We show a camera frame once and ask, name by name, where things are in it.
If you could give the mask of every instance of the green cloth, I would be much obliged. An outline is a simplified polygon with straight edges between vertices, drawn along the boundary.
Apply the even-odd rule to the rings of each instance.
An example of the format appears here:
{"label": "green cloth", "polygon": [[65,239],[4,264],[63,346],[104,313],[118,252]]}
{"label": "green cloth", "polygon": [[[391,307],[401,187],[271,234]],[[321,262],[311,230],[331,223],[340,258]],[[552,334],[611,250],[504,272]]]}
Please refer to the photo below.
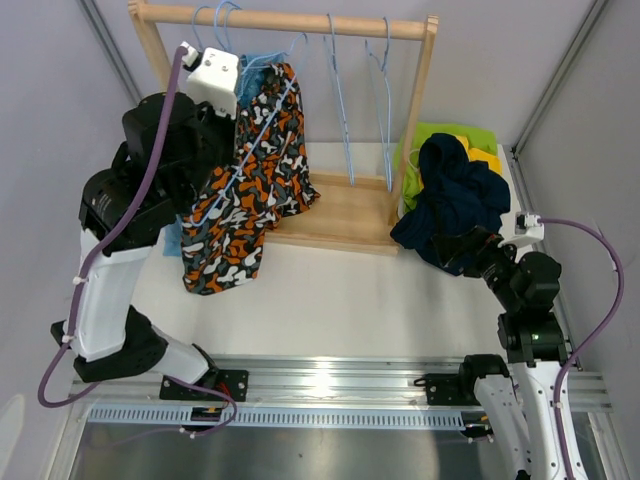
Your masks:
{"label": "green cloth", "polygon": [[[454,123],[418,123],[416,132],[413,135],[413,145],[411,150],[420,149],[422,144],[434,133],[448,133],[449,135],[464,136],[469,139],[469,148],[479,148],[480,150],[498,155],[498,142],[493,132],[478,127],[468,127],[466,125],[456,125]],[[396,151],[393,154],[393,166],[397,170],[402,157],[402,144],[404,135],[398,142]],[[402,196],[404,197],[405,211],[416,208],[416,196],[420,193],[420,179],[418,176],[418,152],[409,155],[409,162],[415,168],[407,166],[402,185]]]}

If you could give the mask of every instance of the orange camouflage garment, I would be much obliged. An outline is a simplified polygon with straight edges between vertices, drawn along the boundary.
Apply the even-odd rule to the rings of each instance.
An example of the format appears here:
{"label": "orange camouflage garment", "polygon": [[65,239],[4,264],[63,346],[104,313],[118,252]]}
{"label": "orange camouflage garment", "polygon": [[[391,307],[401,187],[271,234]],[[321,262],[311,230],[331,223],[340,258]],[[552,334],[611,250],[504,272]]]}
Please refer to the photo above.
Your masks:
{"label": "orange camouflage garment", "polygon": [[260,94],[238,115],[237,164],[213,170],[194,208],[194,222],[208,218],[202,226],[182,218],[183,281],[190,292],[210,295],[256,278],[266,229],[276,228],[283,216],[305,212],[320,196],[309,180],[302,99],[294,82],[242,174],[210,212],[293,77],[286,63],[265,70]]}

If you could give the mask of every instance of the navy garment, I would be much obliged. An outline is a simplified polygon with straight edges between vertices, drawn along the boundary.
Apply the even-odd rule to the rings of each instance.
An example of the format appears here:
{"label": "navy garment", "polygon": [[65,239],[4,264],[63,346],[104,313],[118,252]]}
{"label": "navy garment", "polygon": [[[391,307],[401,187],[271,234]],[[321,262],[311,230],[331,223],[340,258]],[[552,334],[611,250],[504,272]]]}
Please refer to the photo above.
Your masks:
{"label": "navy garment", "polygon": [[[422,145],[419,166],[424,189],[418,205],[393,227],[391,238],[442,268],[431,237],[461,235],[475,226],[497,233],[500,215],[510,210],[509,185],[486,162],[470,162],[458,139],[445,133],[434,133]],[[468,260],[442,269],[460,275]]]}

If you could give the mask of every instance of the gray wall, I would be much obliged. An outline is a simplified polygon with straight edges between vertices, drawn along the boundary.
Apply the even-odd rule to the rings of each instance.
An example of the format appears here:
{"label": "gray wall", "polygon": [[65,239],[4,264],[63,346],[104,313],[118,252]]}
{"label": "gray wall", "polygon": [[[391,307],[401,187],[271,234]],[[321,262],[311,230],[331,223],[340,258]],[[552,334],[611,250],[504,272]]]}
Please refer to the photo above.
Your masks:
{"label": "gray wall", "polygon": [[[631,476],[640,478],[640,2],[610,3],[521,160],[538,210],[599,226],[625,265],[626,298],[584,360],[605,374]],[[547,241],[564,265],[571,329],[583,339],[613,300],[611,262],[567,228],[549,227]]]}
{"label": "gray wall", "polygon": [[75,2],[5,0],[0,32],[0,410],[26,400],[22,432],[0,435],[20,435],[4,478],[22,480],[46,470],[64,420],[36,388],[69,308],[82,186],[110,163],[129,105]]}
{"label": "gray wall", "polygon": [[[98,0],[107,22],[144,94],[158,83],[136,37],[125,0]],[[154,0],[154,3],[209,4],[194,0]],[[546,82],[573,38],[592,0],[240,0],[241,7],[324,15],[353,15],[422,21],[440,15],[440,28],[421,120],[476,125],[496,132],[502,143],[515,142]],[[182,41],[196,43],[188,25],[161,25],[168,50]],[[217,46],[212,27],[199,27],[205,43]],[[291,33],[230,29],[236,53],[288,49]],[[374,39],[374,50],[384,50]],[[364,40],[339,37],[340,75],[353,141],[379,141],[373,91],[365,63]],[[393,41],[389,81],[393,99],[392,138],[406,125],[419,45]],[[300,61],[297,53],[292,60]],[[338,141],[340,126],[332,101],[327,59],[320,35],[311,35],[309,61],[299,72],[304,97],[307,139]],[[384,88],[378,78],[378,89]]]}

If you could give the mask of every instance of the clothes rack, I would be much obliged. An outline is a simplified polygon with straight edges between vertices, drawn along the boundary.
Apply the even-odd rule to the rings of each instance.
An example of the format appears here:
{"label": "clothes rack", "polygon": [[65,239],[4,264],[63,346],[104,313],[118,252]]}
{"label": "clothes rack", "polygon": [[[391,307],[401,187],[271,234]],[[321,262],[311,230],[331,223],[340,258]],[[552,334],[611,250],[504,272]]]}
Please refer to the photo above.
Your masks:
{"label": "clothes rack", "polygon": [[[145,54],[160,86],[165,88],[170,63],[158,32],[158,23],[190,25],[197,7],[154,5],[147,0],[130,0],[129,14]],[[214,8],[201,9],[195,23],[212,25]],[[221,11],[218,24],[222,26],[226,11]],[[333,17],[336,35],[387,38],[387,24],[380,18]],[[431,53],[438,31],[438,17],[428,15],[424,22],[392,20],[391,38],[421,42],[418,65],[405,127],[402,161],[387,191],[383,176],[356,175],[351,186],[343,173],[317,172],[310,174],[313,185],[322,194],[310,211],[282,219],[278,228],[267,235],[276,243],[329,248],[355,252],[395,255],[398,246],[389,236],[397,221],[398,202],[402,196],[402,182],[409,161],[413,133],[422,106]],[[309,15],[255,10],[234,10],[229,13],[227,26],[286,32],[330,34],[326,15]]]}

